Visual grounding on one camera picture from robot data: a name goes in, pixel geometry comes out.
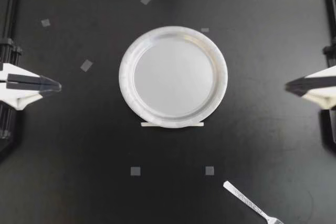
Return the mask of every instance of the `paper plate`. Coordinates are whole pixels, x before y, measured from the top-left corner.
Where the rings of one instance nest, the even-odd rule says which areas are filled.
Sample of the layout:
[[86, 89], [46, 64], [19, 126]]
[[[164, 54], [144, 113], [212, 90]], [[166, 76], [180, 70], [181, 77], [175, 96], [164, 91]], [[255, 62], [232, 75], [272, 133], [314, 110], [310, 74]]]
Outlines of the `paper plate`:
[[218, 107], [226, 91], [227, 68], [205, 35], [179, 26], [139, 37], [126, 51], [119, 85], [128, 106], [161, 127], [191, 126]]

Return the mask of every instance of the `black table surface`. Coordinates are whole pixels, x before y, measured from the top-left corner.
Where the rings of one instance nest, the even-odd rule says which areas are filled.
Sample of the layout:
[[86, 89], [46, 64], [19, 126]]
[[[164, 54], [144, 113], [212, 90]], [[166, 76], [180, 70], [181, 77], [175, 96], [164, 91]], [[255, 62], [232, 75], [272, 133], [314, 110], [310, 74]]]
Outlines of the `black table surface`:
[[[284, 91], [327, 66], [325, 0], [18, 7], [20, 66], [63, 90], [22, 113], [20, 145], [0, 163], [0, 223], [265, 223], [223, 189], [225, 180], [284, 223], [336, 219], [336, 156], [322, 144], [320, 109]], [[120, 93], [127, 47], [168, 25], [209, 28], [227, 62], [228, 89], [204, 127], [140, 127]], [[93, 65], [83, 72], [86, 59]], [[205, 176], [205, 166], [215, 175]]]

